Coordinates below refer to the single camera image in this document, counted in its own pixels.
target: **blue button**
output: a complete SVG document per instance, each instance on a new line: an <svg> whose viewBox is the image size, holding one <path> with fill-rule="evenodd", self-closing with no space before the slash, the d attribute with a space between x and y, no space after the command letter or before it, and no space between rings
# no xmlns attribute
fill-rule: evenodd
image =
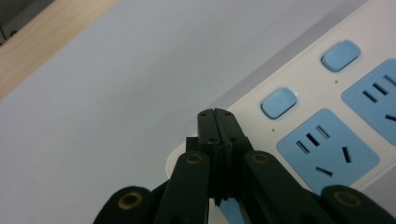
<svg viewBox="0 0 396 224"><path fill-rule="evenodd" d="M272 92L262 102L262 112L270 118L277 119L297 103L297 97L288 88Z"/></svg>
<svg viewBox="0 0 396 224"><path fill-rule="evenodd" d="M361 55L359 47L350 40L344 40L332 47L321 58L321 62L330 71L338 72L352 63L359 55Z"/></svg>

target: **black mechanical arm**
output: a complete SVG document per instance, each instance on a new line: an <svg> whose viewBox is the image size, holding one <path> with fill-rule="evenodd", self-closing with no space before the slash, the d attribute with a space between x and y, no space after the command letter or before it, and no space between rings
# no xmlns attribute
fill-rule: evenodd
<svg viewBox="0 0 396 224"><path fill-rule="evenodd" d="M235 198L246 223L396 223L352 188L303 189L273 155L253 149L232 113L208 109L171 178L153 191L119 190L94 224L207 223L209 198Z"/></svg>

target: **outlet slot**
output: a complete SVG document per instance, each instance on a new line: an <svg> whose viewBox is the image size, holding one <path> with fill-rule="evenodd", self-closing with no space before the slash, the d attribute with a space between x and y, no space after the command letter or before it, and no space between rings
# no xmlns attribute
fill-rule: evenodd
<svg viewBox="0 0 396 224"><path fill-rule="evenodd" d="M323 174L325 174L325 175L328 175L329 177L332 177L332 172L330 172L330 171L328 171L328 170L325 170L325 169L320 168L320 167L318 167L318 166L315 168L315 170L316 170L316 171L319 171L319 172L321 172L321 173L323 173Z"/></svg>
<svg viewBox="0 0 396 224"><path fill-rule="evenodd" d="M277 150L315 193L350 186L379 158L329 109L321 109L277 143Z"/></svg>
<svg viewBox="0 0 396 224"><path fill-rule="evenodd" d="M389 119L389 120L396 121L396 117L395 117L395 116L392 116L392 115L386 115L386 116L385 116L385 119Z"/></svg>
<svg viewBox="0 0 396 224"><path fill-rule="evenodd" d="M388 59L342 94L343 101L396 146L396 59Z"/></svg>
<svg viewBox="0 0 396 224"><path fill-rule="evenodd" d="M349 152L347 151L347 147L343 147L344 158L346 159L346 163L350 163Z"/></svg>

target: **electrical socket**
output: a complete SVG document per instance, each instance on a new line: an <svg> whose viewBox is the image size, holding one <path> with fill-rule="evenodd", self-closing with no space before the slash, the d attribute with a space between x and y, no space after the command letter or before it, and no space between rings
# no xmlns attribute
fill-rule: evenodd
<svg viewBox="0 0 396 224"><path fill-rule="evenodd" d="M330 185L350 186L379 158L329 109L318 113L277 143L277 149L315 193Z"/></svg>
<svg viewBox="0 0 396 224"><path fill-rule="evenodd" d="M388 59L344 91L343 101L396 146L396 60Z"/></svg>

